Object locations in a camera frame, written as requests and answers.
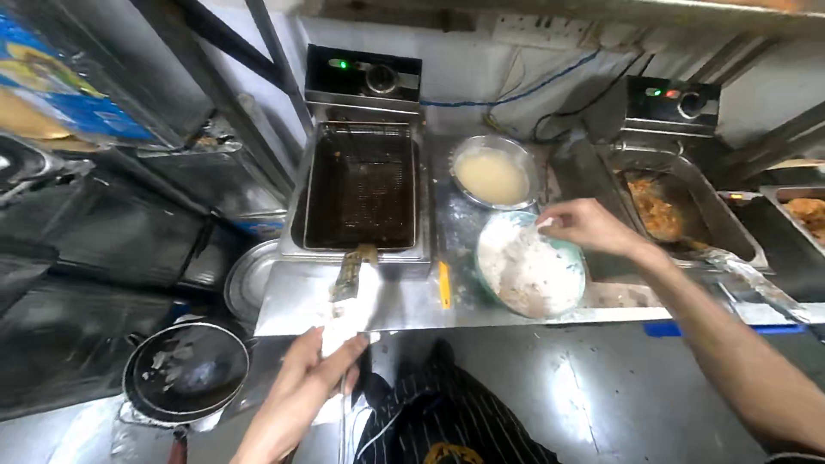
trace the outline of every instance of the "fried food in basket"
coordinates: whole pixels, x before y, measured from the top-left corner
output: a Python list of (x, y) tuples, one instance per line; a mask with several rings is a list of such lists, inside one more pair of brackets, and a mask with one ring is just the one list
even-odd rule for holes
[(681, 237), (679, 216), (673, 205), (655, 195), (653, 181), (636, 179), (627, 185), (645, 229), (655, 239), (678, 240)]

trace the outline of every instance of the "tiled floor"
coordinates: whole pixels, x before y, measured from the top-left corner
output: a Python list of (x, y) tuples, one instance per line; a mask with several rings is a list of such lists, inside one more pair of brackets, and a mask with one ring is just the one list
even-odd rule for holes
[[(437, 338), (447, 340), (456, 363), (498, 395), (533, 439), (556, 451), (562, 462), (753, 463), (765, 456), (680, 339), (651, 339), (636, 324), (409, 331), (385, 334), (372, 347), (373, 368), (392, 382), (402, 360), (420, 362)], [(825, 386), (825, 347), (807, 335), (769, 340)], [(270, 353), (255, 362), (273, 362), (285, 346), (283, 339), (261, 341), (260, 352)], [(274, 368), (263, 377), (274, 375)], [(58, 422), (70, 422), (69, 416), (79, 417), (77, 411), (90, 407), (72, 408), (0, 424), (0, 464), (158, 462), (168, 449), (168, 436), (152, 431), (141, 446), (154, 450), (121, 452), (112, 460), (105, 453), (111, 425), (101, 424), (97, 433), (106, 436), (72, 455), (68, 432), (60, 432), (72, 428)], [(193, 433), (189, 463), (228, 462), (253, 414), (248, 410), (210, 433)], [(26, 430), (43, 427), (57, 431), (62, 444), (20, 439)], [(86, 439), (92, 439), (90, 432)], [(336, 462), (338, 434), (337, 424), (313, 428), (295, 462)]]

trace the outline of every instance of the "stainless steel counter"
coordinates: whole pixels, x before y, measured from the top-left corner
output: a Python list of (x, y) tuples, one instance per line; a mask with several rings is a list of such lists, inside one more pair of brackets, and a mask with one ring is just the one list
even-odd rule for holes
[[(368, 330), (433, 329), (448, 327), (479, 327), (528, 324), (593, 324), (644, 320), (667, 320), (671, 316), (661, 306), (653, 292), (632, 271), (629, 263), (604, 257), (587, 256), (591, 273), (603, 275), (604, 266), (629, 269), (612, 282), (588, 280), (582, 307), (569, 314), (548, 320), (533, 320), (509, 311), (481, 287), (474, 266), (474, 250), (483, 225), (492, 210), (476, 205), (456, 188), (448, 172), (450, 151), (466, 136), (427, 134), (422, 145), (422, 157), (429, 158), (432, 177), (436, 260), (450, 266), (452, 307), (441, 308), (438, 289), (438, 267), (433, 265), (426, 279), (383, 280), (375, 296), (375, 313)], [(586, 196), (566, 192), (572, 173), (566, 164), (554, 163), (555, 172), (547, 163), (548, 149), (533, 147), (542, 173), (548, 183), (547, 201)], [(567, 182), (556, 182), (556, 179)], [(301, 263), (279, 261), (271, 271), (256, 336), (301, 334), (313, 325), (322, 324), (329, 314), (329, 287), (335, 282), (339, 263)], [(705, 282), (709, 291), (740, 314), (748, 324), (790, 324), (767, 304), (732, 302), (730, 293), (721, 290), (715, 281)], [(825, 303), (805, 303), (813, 322), (825, 323)]]

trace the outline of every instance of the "yellow knife handle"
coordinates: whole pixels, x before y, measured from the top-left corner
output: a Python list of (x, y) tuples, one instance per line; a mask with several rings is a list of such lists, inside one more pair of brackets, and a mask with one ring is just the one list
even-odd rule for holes
[(441, 294), (441, 308), (450, 308), (450, 267), (443, 261), (438, 262), (438, 289)]

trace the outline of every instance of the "hand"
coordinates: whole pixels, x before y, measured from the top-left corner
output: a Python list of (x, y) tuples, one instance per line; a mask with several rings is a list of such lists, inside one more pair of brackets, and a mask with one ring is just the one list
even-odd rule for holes
[[(551, 218), (552, 225), (542, 226)], [(595, 198), (579, 198), (550, 206), (535, 223), (541, 234), (554, 239), (627, 258), (632, 258), (637, 250), (652, 245), (616, 219)]]
[(367, 340), (362, 335), (353, 337), (321, 360), (322, 332), (312, 328), (292, 343), (269, 396), (243, 436), (233, 464), (280, 461), (298, 446), (344, 373), (345, 394), (352, 391), (358, 379), (354, 362), (366, 349)]

